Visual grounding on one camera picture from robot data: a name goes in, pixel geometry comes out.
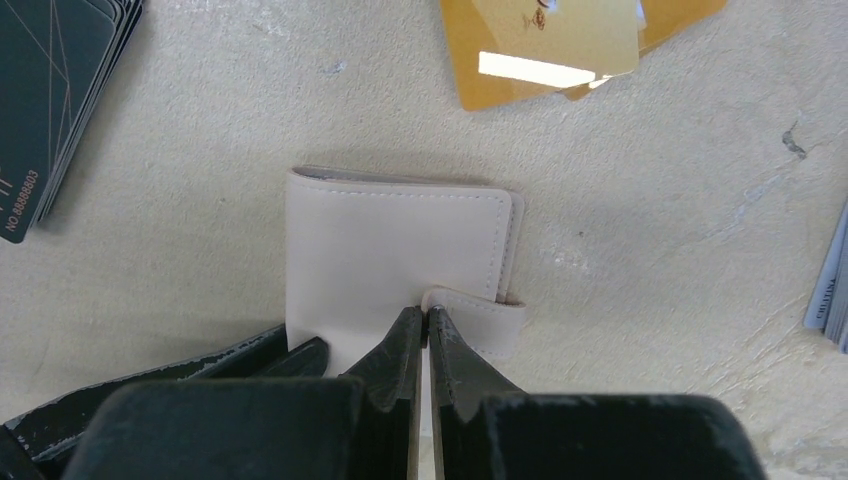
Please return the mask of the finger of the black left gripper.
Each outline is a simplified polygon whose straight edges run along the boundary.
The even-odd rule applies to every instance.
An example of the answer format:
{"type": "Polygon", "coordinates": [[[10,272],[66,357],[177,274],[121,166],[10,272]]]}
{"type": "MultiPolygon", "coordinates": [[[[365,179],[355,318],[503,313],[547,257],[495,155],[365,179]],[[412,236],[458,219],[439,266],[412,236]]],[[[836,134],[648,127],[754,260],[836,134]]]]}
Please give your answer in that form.
{"type": "Polygon", "coordinates": [[[254,373],[256,378],[322,377],[329,364],[330,347],[319,337],[304,342],[285,356],[254,373]]]}
{"type": "Polygon", "coordinates": [[[218,352],[82,387],[4,424],[11,437],[36,463],[72,449],[96,410],[118,389],[142,381],[244,378],[288,353],[283,324],[218,352]]]}

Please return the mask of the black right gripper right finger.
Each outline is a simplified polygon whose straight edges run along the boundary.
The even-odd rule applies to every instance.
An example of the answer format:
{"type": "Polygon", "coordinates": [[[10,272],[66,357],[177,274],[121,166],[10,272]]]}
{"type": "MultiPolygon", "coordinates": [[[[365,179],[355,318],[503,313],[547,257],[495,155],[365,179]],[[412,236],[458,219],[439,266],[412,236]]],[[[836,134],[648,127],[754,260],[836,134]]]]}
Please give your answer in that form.
{"type": "Polygon", "coordinates": [[[743,426],[688,394],[528,393],[428,311],[440,479],[762,479],[743,426]]]}

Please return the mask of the tan leather card holder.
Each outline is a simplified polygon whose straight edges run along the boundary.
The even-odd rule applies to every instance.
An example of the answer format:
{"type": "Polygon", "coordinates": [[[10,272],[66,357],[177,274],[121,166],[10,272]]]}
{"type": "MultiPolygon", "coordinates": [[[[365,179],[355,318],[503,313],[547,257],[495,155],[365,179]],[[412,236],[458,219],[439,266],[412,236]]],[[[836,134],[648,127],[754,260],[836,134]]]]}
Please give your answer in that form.
{"type": "Polygon", "coordinates": [[[319,337],[339,374],[402,309],[443,306],[487,359],[510,357],[526,321],[508,300],[525,204],[481,185],[301,166],[285,199],[289,344],[319,337]]]}

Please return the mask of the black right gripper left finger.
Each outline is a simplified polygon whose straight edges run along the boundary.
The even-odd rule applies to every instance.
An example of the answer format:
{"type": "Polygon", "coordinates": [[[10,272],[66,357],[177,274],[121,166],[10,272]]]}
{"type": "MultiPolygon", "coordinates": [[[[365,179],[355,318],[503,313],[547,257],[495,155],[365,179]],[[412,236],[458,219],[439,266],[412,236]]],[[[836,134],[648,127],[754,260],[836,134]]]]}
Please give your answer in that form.
{"type": "Polygon", "coordinates": [[[146,382],[97,411],[68,479],[414,479],[424,316],[335,378],[146,382]]]}

